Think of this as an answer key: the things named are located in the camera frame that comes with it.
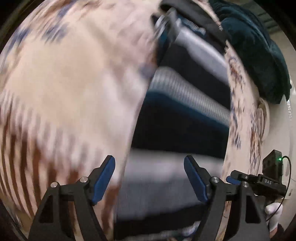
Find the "white gloved right hand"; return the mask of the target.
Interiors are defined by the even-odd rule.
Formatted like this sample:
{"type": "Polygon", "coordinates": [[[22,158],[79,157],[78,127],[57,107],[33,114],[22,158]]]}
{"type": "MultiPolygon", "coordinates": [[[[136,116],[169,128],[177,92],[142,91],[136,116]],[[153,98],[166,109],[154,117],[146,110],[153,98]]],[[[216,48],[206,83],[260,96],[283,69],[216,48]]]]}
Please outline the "white gloved right hand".
{"type": "Polygon", "coordinates": [[[269,232],[273,232],[278,228],[278,222],[281,217],[282,210],[282,205],[277,202],[273,202],[265,207],[264,211],[267,215],[266,223],[268,224],[269,232]]]}

